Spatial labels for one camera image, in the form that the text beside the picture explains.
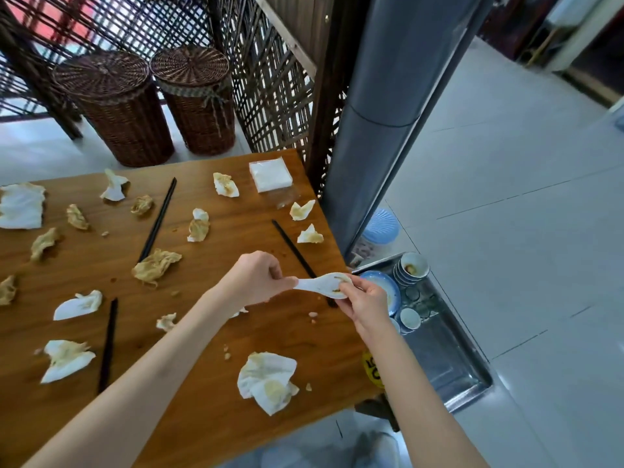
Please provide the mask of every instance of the metal tray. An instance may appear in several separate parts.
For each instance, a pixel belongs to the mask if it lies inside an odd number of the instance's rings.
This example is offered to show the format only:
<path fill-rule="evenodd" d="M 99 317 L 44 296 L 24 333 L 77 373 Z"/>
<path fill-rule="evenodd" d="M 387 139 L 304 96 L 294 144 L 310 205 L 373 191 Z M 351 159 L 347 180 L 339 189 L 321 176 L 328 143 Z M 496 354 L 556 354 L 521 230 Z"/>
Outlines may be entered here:
<path fill-rule="evenodd" d="M 376 270 L 392 278 L 393 267 L 402 255 L 359 267 L 353 274 Z M 448 411 L 455 412 L 493 385 L 488 365 L 429 276 L 410 288 L 399 285 L 399 289 L 401 309 L 411 307 L 422 319 L 416 330 L 406 332 L 402 327 L 402 334 Z"/>

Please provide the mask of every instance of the black chopstick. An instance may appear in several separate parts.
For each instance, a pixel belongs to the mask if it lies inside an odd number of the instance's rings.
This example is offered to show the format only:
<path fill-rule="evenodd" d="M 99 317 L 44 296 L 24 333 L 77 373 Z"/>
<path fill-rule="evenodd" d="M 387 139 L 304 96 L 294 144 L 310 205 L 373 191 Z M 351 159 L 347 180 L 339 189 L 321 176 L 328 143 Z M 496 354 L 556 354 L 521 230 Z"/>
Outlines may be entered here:
<path fill-rule="evenodd" d="M 97 393 L 101 394 L 109 385 L 111 375 L 111 362 L 113 360 L 113 343 L 115 342 L 115 323 L 117 321 L 117 304 L 119 301 L 115 297 L 110 304 L 109 325 L 106 328 L 106 342 L 104 353 L 102 354 L 102 366 L 100 368 L 100 381 L 97 386 Z"/>
<path fill-rule="evenodd" d="M 306 272 L 308 273 L 308 276 L 310 276 L 312 279 L 315 279 L 316 278 L 316 273 L 312 270 L 312 268 L 308 264 L 308 261 L 306 261 L 306 259 L 299 252 L 299 250 L 294 245 L 292 240 L 288 237 L 288 235 L 286 234 L 284 229 L 280 226 L 279 223 L 277 223 L 277 220 L 271 220 L 271 222 L 277 228 L 277 231 L 279 231 L 281 237 L 284 239 L 284 241 L 286 242 L 286 244 L 288 245 L 290 250 L 294 253 L 294 255 L 297 257 L 297 259 L 299 259 L 299 262 L 301 263 L 301 266 L 303 266 L 303 269 L 306 270 Z M 327 303 L 330 305 L 330 307 L 338 307 L 336 302 L 334 302 L 334 299 L 330 299 L 329 297 L 327 297 Z"/>
<path fill-rule="evenodd" d="M 171 201 L 171 196 L 174 194 L 174 190 L 176 188 L 175 186 L 177 183 L 178 183 L 178 180 L 174 177 L 174 179 L 171 180 L 171 185 L 169 186 L 169 190 L 167 191 L 167 195 L 165 196 L 165 201 L 160 206 L 160 212 L 158 214 L 158 217 L 156 218 L 156 221 L 154 221 L 152 229 L 150 230 L 150 235 L 147 237 L 147 241 L 145 242 L 143 251 L 141 251 L 141 256 L 138 259 L 139 263 L 143 261 L 144 259 L 146 259 L 146 257 L 150 255 L 150 251 L 152 251 L 152 246 L 154 244 L 154 241 L 156 240 L 156 235 L 158 235 L 158 230 L 160 229 L 160 225 L 162 224 L 162 221 L 165 218 L 167 207 L 169 206 L 169 202 Z"/>

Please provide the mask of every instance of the blue-rimmed plate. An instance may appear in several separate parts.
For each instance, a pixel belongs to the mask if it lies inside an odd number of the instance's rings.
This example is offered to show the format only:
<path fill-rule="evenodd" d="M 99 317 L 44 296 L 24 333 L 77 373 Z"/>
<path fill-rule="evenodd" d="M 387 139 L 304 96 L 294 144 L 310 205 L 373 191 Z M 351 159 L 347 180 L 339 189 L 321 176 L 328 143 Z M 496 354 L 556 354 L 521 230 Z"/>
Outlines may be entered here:
<path fill-rule="evenodd" d="M 392 317 L 401 307 L 401 291 L 394 279 L 379 271 L 366 271 L 359 275 L 362 279 L 377 284 L 388 296 L 388 314 Z"/>

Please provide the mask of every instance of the wooden table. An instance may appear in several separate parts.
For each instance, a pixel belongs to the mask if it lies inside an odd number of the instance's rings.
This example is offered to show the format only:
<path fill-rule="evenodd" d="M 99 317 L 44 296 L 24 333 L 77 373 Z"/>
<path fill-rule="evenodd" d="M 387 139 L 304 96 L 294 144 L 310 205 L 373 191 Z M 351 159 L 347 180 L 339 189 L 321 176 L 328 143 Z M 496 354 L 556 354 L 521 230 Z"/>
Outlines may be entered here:
<path fill-rule="evenodd" d="M 302 164 L 294 150 L 241 157 L 192 161 L 124 171 L 131 184 L 127 199 L 105 204 L 99 198 L 104 174 L 42 181 L 47 189 L 44 227 L 0 229 L 0 280 L 18 275 L 18 295 L 0 307 L 0 466 L 18 467 L 96 396 L 109 305 L 119 298 L 112 379 L 129 369 L 164 333 L 157 318 L 181 318 L 200 295 L 218 282 L 241 253 L 264 250 L 281 262 L 285 275 L 307 278 L 304 269 L 271 224 L 274 218 L 293 241 L 314 223 L 322 244 L 298 247 L 318 275 L 342 271 L 344 261 L 318 204 L 307 220 L 293 221 L 290 204 L 277 210 L 259 195 L 248 163 L 282 156 L 300 194 L 299 204 L 313 199 Z M 219 196 L 213 172 L 230 174 L 240 197 Z M 143 286 L 130 270 L 149 234 L 173 177 L 178 185 L 155 248 L 181 253 L 154 290 Z M 130 213 L 135 197 L 151 195 L 156 205 L 141 219 Z M 76 203 L 91 224 L 84 232 L 70 227 L 66 208 Z M 188 243 L 194 208 L 210 214 L 210 232 L 203 243 Z M 46 252 L 42 263 L 28 263 L 31 243 L 49 227 L 64 240 Z M 101 233 L 108 231 L 107 237 Z M 77 292 L 100 290 L 104 302 L 90 315 L 52 321 L 54 309 Z M 172 297 L 172 291 L 180 291 Z M 367 378 L 361 355 L 365 350 L 353 324 L 324 298 L 288 291 L 250 313 L 230 320 L 217 333 L 183 383 L 137 467 L 207 467 L 352 406 L 378 394 Z M 318 312 L 316 324 L 308 313 Z M 97 357 L 84 370 L 51 384 L 39 384 L 48 367 L 36 349 L 51 339 L 87 341 Z M 225 361 L 223 346 L 231 359 Z M 297 360 L 292 378 L 301 392 L 273 417 L 253 399 L 238 393 L 237 377 L 247 356 L 269 351 Z M 305 391 L 310 383 L 312 392 Z"/>

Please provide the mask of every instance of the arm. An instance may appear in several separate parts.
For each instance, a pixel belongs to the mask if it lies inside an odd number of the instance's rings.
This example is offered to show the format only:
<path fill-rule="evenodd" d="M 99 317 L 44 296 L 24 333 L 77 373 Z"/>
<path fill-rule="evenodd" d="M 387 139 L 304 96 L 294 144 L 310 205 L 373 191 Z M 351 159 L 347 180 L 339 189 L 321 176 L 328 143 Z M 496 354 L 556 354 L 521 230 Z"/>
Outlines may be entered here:
<path fill-rule="evenodd" d="M 43 446 L 24 468 L 130 467 L 187 374 L 223 324 L 245 305 L 288 289 L 278 260 L 244 254 L 163 338 Z"/>
<path fill-rule="evenodd" d="M 412 464 L 420 468 L 486 468 L 488 464 L 446 410 L 390 322 L 384 290 L 357 276 L 351 280 L 355 286 L 340 285 L 348 300 L 336 302 L 354 321 L 375 359 Z"/>

